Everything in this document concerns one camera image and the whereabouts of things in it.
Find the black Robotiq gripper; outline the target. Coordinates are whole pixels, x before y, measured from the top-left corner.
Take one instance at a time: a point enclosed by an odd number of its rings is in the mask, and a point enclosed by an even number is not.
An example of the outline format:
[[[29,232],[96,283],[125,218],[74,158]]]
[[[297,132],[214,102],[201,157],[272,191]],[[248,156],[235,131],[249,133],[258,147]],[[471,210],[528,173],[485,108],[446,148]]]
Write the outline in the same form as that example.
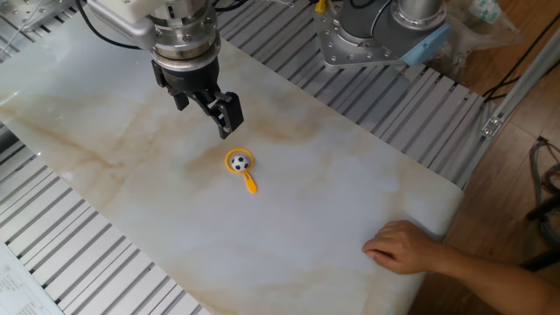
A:
[[[221,139],[226,139],[244,122],[239,96],[233,92],[222,93],[218,86],[218,59],[200,69],[186,72],[166,69],[155,60],[151,64],[157,84],[161,88],[178,91],[172,96],[178,111],[189,105],[189,98],[193,99],[216,123]]]

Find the bare person hand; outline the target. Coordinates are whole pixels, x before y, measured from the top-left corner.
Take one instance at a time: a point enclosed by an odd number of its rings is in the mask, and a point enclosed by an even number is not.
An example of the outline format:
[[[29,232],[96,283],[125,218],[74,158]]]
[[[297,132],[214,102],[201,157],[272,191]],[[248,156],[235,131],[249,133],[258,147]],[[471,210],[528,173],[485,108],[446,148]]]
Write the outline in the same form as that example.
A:
[[[367,241],[362,252],[399,275],[438,270],[442,245],[407,220],[387,223]]]

